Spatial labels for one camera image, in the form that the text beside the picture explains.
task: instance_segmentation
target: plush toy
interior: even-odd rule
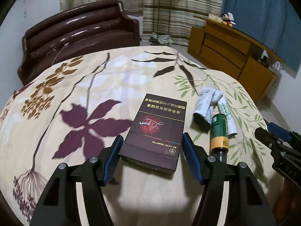
[[[221,22],[222,24],[227,25],[232,28],[233,25],[236,25],[233,21],[234,21],[234,17],[233,17],[232,13],[228,13],[228,14],[223,13],[222,14],[222,22]]]

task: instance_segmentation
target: dark brown cigarette pack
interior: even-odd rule
[[[174,173],[179,159],[187,102],[146,94],[119,152],[124,161]]]

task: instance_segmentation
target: sofa backrest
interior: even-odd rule
[[[25,33],[23,47],[26,47],[26,57],[40,60],[68,42],[122,27],[121,6],[118,0],[98,1],[43,20]]]

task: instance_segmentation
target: wooden cabinet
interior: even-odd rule
[[[237,79],[254,102],[260,100],[274,74],[256,61],[266,50],[270,57],[282,60],[266,46],[242,32],[205,19],[205,28],[192,27],[188,53],[211,69]]]

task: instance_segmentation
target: silver bolt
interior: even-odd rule
[[[240,163],[239,163],[239,166],[242,167],[242,168],[246,168],[246,167],[247,167],[247,165],[246,165],[245,162],[240,162]]]
[[[97,158],[96,156],[93,156],[93,157],[91,157],[91,158],[89,159],[89,161],[90,161],[91,163],[95,163],[95,162],[98,161],[98,158]]]
[[[215,157],[214,156],[208,156],[208,161],[210,161],[210,162],[215,162],[216,161],[216,159],[215,159]]]
[[[61,163],[58,165],[58,168],[61,170],[64,169],[65,167],[66,167],[66,163]]]

